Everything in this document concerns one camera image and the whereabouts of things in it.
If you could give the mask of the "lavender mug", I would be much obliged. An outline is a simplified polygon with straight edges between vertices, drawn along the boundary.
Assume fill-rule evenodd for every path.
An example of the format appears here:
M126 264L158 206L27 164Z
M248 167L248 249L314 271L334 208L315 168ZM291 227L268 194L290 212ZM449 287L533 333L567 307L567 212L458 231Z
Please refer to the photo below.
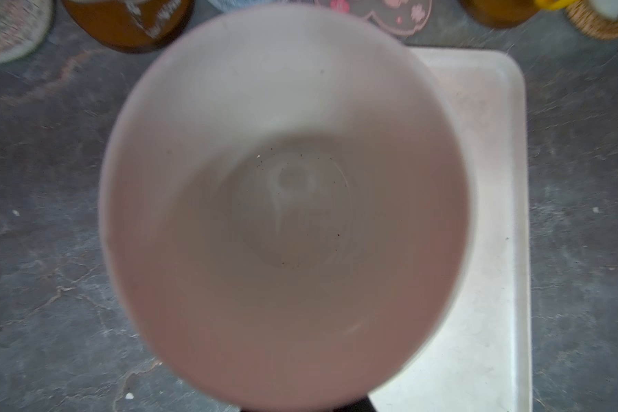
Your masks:
M139 336L202 393L323 411L397 375L458 292L470 152L436 75L351 15L221 15L146 70L106 147L101 245Z

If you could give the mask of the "beige serving tray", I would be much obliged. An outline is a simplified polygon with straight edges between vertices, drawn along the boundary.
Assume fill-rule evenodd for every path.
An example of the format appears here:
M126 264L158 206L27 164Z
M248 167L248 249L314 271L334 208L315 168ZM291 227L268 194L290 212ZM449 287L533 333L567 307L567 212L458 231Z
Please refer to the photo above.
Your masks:
M465 129L475 165L470 263L443 325L370 396L378 411L532 408L530 222L525 79L500 51L414 49Z

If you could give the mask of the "dark glossy brown coaster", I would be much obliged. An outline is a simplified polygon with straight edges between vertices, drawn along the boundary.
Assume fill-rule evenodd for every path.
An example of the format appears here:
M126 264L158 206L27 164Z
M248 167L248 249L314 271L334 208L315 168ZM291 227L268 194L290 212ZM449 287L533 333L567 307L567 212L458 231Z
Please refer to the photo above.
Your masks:
M73 21L103 46L122 53L148 53L182 34L195 2L63 1L62 5Z

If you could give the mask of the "brown wooden coaster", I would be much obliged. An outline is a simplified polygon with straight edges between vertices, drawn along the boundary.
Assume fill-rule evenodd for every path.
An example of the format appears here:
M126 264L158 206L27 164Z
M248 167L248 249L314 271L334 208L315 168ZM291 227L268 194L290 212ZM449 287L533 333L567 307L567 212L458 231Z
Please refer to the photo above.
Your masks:
M506 29L517 27L539 12L532 0L459 0L459 4L480 24Z

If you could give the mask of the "yellow mug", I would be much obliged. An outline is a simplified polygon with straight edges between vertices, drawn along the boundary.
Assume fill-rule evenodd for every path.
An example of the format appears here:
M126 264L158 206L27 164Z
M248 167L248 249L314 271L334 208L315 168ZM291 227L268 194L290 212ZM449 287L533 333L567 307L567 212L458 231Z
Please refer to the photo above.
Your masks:
M533 0L539 10L562 10L576 0Z

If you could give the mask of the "white patterned round coaster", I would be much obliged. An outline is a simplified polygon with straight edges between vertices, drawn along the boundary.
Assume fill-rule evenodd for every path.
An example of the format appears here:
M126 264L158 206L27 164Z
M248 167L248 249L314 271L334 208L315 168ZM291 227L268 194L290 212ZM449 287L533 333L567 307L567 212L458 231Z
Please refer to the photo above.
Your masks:
M0 0L0 64L23 58L40 46L55 9L51 0Z

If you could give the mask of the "grey round coaster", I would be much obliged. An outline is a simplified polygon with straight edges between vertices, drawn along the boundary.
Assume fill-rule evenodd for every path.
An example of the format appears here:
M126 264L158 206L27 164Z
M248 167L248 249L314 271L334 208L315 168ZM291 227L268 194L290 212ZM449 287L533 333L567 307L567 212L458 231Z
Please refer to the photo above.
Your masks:
M288 0L208 0L208 2L221 13L230 13L259 5L288 3Z

